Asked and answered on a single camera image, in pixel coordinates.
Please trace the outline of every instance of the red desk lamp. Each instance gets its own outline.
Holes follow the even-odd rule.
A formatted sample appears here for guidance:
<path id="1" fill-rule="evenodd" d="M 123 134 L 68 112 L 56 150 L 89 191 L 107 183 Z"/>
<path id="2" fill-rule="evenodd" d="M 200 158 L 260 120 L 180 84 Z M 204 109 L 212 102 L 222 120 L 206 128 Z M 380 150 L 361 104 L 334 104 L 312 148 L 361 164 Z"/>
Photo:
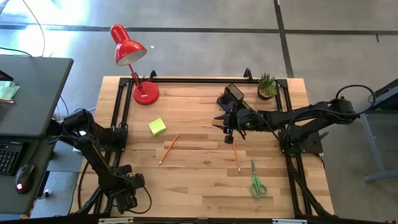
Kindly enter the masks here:
<path id="1" fill-rule="evenodd" d="M 137 88 L 132 93 L 134 99 L 141 105 L 155 103 L 159 97 L 157 85 L 152 82 L 140 83 L 137 73 L 131 67 L 133 62 L 142 58 L 147 53 L 147 49 L 135 40 L 131 40 L 122 25 L 117 24 L 112 26 L 111 35 L 116 43 L 116 51 L 114 53 L 116 64 L 119 66 L 129 65 L 132 77 L 136 82 Z"/>

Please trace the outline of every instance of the desk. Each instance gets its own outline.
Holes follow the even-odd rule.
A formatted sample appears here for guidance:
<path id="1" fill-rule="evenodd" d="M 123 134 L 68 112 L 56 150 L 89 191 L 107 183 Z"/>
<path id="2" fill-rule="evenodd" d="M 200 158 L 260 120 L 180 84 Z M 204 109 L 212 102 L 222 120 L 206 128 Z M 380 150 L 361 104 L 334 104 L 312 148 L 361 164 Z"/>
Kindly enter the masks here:
<path id="1" fill-rule="evenodd" d="M 33 207 L 53 151 L 53 145 L 45 144 L 48 138 L 45 133 L 72 64 L 70 58 L 0 56 L 0 70 L 12 76 L 20 86 L 14 97 L 15 104 L 0 104 L 0 139 L 29 143 L 19 163 L 23 166 L 41 138 L 32 159 L 35 169 L 29 193 L 17 194 L 15 176 L 0 175 L 0 213 L 26 214 Z"/>
<path id="2" fill-rule="evenodd" d="M 108 127 L 114 108 L 119 77 L 104 77 L 95 120 Z M 303 79 L 288 79 L 293 109 L 308 106 Z M 236 148 L 241 165 L 237 171 L 232 145 L 224 143 L 225 135 L 212 124 L 224 112 L 216 104 L 225 83 L 158 83 L 160 97 L 150 106 L 138 105 L 131 99 L 129 136 L 121 165 L 131 164 L 133 172 L 141 172 L 153 200 L 144 217 L 230 217 L 269 218 L 294 217 L 289 180 L 284 156 L 271 133 L 248 132 L 246 141 L 237 133 Z M 256 84 L 236 84 L 245 94 L 244 100 L 255 110 L 276 110 L 275 99 L 263 101 L 257 96 Z M 148 123 L 162 118 L 167 130 L 153 136 Z M 165 150 L 177 133 L 180 136 L 165 161 L 159 166 Z M 249 190 L 251 157 L 258 176 L 269 188 L 261 199 Z M 319 158 L 303 155 L 307 184 L 324 208 L 333 213 L 325 171 Z M 88 169 L 81 186 L 84 203 L 97 187 L 97 177 Z M 77 210 L 77 191 L 72 212 Z M 298 191 L 304 211 L 302 193 Z M 143 211 L 149 205 L 144 190 L 137 191 Z M 131 213 L 125 216 L 137 216 Z"/>

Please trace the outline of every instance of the gray floor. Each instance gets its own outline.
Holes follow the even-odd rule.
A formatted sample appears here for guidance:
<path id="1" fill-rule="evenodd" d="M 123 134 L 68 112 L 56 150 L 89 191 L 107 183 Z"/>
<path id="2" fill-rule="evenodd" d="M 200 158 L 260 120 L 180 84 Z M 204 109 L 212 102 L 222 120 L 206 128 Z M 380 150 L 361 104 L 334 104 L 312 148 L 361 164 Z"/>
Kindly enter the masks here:
<path id="1" fill-rule="evenodd" d="M 41 0 L 28 1 L 43 24 L 107 27 L 209 27 L 277 29 L 271 0 Z M 395 0 L 280 0 L 286 29 L 397 30 Z M 30 24 L 32 16 L 20 0 L 10 0 L 0 14 L 0 24 Z M 263 71 L 286 77 L 279 34 L 130 32 L 148 54 L 134 64 L 140 75 L 240 77 L 246 67 L 254 75 Z M 114 63 L 114 42 L 109 32 L 45 31 L 45 56 L 75 60 L 62 93 L 69 111 L 92 108 L 104 75 L 127 75 Z M 349 84 L 374 90 L 397 78 L 398 36 L 287 35 L 294 77 L 304 78 L 311 103 L 330 100 Z M 42 38 L 37 26 L 23 30 L 0 29 L 0 46 L 40 55 Z M 360 89 L 343 93 L 360 110 L 369 93 Z M 60 105 L 61 114 L 65 108 Z M 398 179 L 365 184 L 362 177 L 376 171 L 360 121 L 331 126 L 322 141 L 326 175 L 335 213 L 345 218 L 395 220 Z M 390 153 L 397 158 L 397 153 Z M 78 165 L 62 165 L 66 171 Z M 52 183 L 64 177 L 64 184 Z M 64 213 L 70 203 L 60 196 L 73 191 L 74 175 L 57 172 L 47 188 L 55 194 L 47 206 L 59 205 Z M 53 213 L 34 211 L 35 217 Z"/>

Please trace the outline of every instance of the computer mouse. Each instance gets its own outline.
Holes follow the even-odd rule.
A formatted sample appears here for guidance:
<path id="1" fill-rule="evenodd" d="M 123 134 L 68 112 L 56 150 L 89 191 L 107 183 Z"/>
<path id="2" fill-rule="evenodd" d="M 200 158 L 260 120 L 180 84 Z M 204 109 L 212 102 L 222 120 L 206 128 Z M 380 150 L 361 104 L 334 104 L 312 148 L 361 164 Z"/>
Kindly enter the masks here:
<path id="1" fill-rule="evenodd" d="M 15 190 L 19 194 L 26 194 L 30 191 L 33 184 L 33 170 L 35 165 L 26 164 L 19 168 L 15 176 Z"/>

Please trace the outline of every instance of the lamp base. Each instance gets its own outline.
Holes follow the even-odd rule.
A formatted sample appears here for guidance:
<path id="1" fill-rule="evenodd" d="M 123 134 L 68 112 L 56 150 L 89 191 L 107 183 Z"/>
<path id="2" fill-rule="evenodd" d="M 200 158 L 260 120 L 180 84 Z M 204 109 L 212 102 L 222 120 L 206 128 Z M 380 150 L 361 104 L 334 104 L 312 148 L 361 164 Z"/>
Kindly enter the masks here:
<path id="1" fill-rule="evenodd" d="M 138 87 L 136 87 L 132 93 L 137 103 L 140 105 L 151 105 L 155 103 L 159 97 L 157 85 L 153 82 L 142 82 L 141 85 L 144 90 L 143 93 L 139 91 Z"/>

